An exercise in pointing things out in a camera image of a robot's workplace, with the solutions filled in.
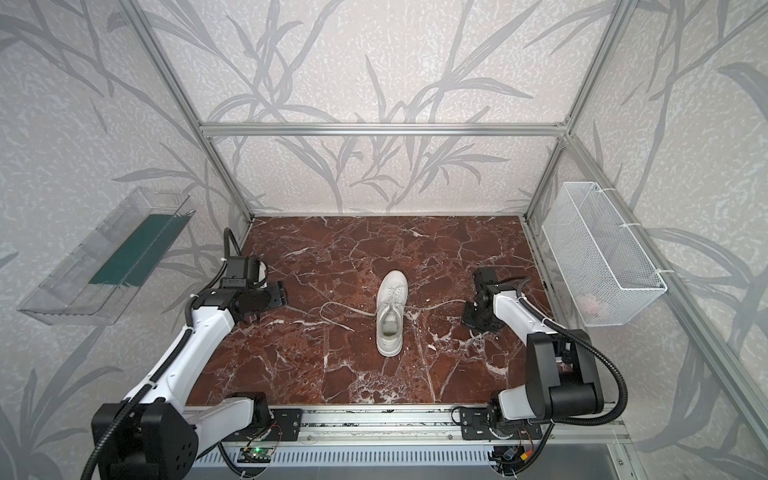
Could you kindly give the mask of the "white sneaker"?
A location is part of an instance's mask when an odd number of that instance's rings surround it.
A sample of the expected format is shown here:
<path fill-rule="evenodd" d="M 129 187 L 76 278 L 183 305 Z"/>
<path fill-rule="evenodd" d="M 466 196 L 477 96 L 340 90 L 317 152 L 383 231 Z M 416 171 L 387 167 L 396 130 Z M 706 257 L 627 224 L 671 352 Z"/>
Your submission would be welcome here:
<path fill-rule="evenodd" d="M 408 282 L 398 270 L 382 280 L 376 299 L 376 345 L 384 357 L 397 356 L 403 346 L 404 311 L 408 299 Z"/>

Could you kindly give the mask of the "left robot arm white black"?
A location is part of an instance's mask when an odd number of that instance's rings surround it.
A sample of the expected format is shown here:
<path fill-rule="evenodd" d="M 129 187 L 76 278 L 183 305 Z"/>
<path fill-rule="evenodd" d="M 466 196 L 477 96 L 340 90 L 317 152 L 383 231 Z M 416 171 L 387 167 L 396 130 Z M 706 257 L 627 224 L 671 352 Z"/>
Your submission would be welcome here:
<path fill-rule="evenodd" d="M 219 344 L 241 321 L 287 303 L 255 256 L 227 257 L 221 275 L 185 306 L 185 324 L 153 369 L 118 403 L 94 414 L 90 479 L 183 479 L 197 458 L 247 427 L 266 432 L 272 415 L 261 393 L 240 393 L 196 413 L 187 400 Z"/>

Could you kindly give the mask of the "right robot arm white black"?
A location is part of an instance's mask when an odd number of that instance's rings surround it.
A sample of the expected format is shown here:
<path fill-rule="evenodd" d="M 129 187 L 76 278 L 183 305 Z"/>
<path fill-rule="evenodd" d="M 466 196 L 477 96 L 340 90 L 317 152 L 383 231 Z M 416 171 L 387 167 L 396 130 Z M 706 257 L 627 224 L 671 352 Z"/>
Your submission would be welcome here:
<path fill-rule="evenodd" d="M 500 280 L 494 269 L 472 274 L 475 295 L 465 303 L 462 324 L 475 333 L 505 329 L 524 344 L 525 383 L 491 401 L 497 422 L 564 421 L 598 414 L 604 399 L 591 341 L 581 330 L 556 329 L 523 294 L 523 277 Z"/>

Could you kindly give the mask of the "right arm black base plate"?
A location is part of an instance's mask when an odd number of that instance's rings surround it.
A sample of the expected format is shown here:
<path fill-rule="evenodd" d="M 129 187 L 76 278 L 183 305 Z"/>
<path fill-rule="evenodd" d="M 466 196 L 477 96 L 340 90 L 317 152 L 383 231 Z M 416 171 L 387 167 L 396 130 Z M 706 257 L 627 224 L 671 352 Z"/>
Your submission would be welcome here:
<path fill-rule="evenodd" d="M 527 420 L 508 420 L 499 410 L 486 407 L 459 406 L 451 418 L 461 430 L 461 438 L 467 441 L 540 440 L 541 426 Z"/>

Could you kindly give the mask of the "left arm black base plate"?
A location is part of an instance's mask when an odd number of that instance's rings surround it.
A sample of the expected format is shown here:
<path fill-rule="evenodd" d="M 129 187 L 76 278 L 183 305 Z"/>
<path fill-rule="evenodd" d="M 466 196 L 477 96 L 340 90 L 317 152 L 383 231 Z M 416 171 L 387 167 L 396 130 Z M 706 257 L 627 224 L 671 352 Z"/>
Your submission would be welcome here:
<path fill-rule="evenodd" d="M 303 417 L 300 408 L 276 408 L 269 417 L 254 422 L 245 429 L 235 432 L 228 441 L 241 442 L 296 442 L 299 438 Z"/>

